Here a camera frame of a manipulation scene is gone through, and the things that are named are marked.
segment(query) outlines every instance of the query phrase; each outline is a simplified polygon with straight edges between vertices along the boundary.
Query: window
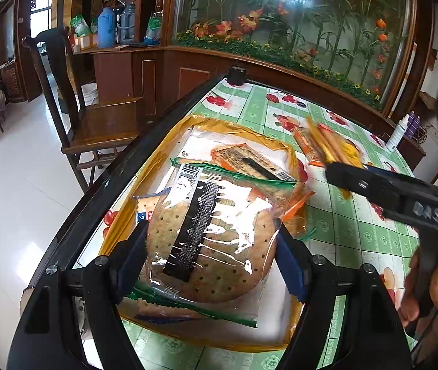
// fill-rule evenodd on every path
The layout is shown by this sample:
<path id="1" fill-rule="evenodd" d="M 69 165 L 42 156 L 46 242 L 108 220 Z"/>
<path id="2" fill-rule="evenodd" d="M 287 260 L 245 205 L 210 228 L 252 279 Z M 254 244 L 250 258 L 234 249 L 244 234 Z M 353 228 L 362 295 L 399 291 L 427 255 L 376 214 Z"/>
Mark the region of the window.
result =
<path id="1" fill-rule="evenodd" d="M 31 37 L 51 28 L 51 0 L 31 2 Z"/>

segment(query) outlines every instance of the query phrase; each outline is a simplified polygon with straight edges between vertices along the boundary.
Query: purple bottle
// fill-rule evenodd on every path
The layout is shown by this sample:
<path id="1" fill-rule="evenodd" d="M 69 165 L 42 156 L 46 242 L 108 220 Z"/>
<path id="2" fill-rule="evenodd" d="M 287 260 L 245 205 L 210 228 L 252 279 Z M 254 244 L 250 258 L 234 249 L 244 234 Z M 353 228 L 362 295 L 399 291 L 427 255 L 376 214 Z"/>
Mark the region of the purple bottle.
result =
<path id="1" fill-rule="evenodd" d="M 419 123 L 420 123 L 420 120 L 419 120 L 419 115 L 418 115 L 416 118 L 414 118 L 411 126 L 408 129 L 408 132 L 410 134 L 408 135 L 407 132 L 406 132 L 406 136 L 408 138 L 412 138 L 414 136 L 414 134 L 416 133 L 417 129 L 419 128 Z"/>
<path id="2" fill-rule="evenodd" d="M 412 137 L 411 134 L 411 125 L 414 122 L 414 120 L 416 119 L 416 115 L 414 114 L 414 112 L 411 112 L 409 114 L 409 120 L 407 121 L 407 131 L 405 132 L 405 136 L 407 136 L 408 138 Z"/>

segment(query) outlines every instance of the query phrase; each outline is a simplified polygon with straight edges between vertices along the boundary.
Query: human hand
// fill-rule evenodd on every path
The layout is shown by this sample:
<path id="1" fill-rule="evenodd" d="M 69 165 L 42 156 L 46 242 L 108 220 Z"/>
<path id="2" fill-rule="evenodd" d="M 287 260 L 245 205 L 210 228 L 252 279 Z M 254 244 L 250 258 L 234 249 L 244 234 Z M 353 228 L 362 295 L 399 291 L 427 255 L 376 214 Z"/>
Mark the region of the human hand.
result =
<path id="1" fill-rule="evenodd" d="M 419 304 L 414 296 L 414 287 L 416 286 L 416 281 L 419 276 L 419 249 L 414 253 L 409 267 L 411 268 L 410 273 L 405 279 L 404 287 L 405 293 L 402 298 L 402 303 L 398 310 L 400 320 L 403 327 L 407 327 L 410 322 L 415 321 L 419 317 Z M 436 308 L 438 308 L 438 266 L 432 274 L 432 278 L 429 285 L 429 296 Z M 421 335 L 424 330 L 428 327 L 429 323 L 433 318 L 433 313 L 430 313 L 427 317 L 420 318 L 416 326 L 416 334 Z M 427 335 L 423 336 L 421 341 L 422 347 L 420 349 L 418 362 L 422 361 L 438 344 L 438 314 L 431 325 L 431 329 Z"/>

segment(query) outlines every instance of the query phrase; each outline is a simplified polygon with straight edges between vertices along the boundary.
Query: blue thermos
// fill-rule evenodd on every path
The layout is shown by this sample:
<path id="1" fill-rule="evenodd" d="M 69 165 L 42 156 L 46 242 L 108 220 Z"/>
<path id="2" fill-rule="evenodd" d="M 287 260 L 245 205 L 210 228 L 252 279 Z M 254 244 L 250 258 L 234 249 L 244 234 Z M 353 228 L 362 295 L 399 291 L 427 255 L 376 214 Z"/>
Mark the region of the blue thermos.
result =
<path id="1" fill-rule="evenodd" d="M 99 35 L 98 35 L 98 47 L 108 48 L 113 47 L 116 44 L 115 40 L 115 28 L 116 28 L 116 14 L 115 12 L 106 7 L 98 18 Z"/>

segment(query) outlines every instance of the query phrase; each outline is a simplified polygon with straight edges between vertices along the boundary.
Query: gray thermos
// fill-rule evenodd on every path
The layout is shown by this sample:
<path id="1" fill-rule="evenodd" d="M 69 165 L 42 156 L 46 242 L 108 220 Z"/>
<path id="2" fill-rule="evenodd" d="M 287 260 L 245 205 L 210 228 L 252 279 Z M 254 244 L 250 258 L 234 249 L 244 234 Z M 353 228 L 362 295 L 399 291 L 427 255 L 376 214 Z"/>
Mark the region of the gray thermos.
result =
<path id="1" fill-rule="evenodd" d="M 133 41 L 133 34 L 135 31 L 135 5 L 128 4 L 120 15 L 118 21 L 119 40 L 120 44 L 128 44 Z"/>

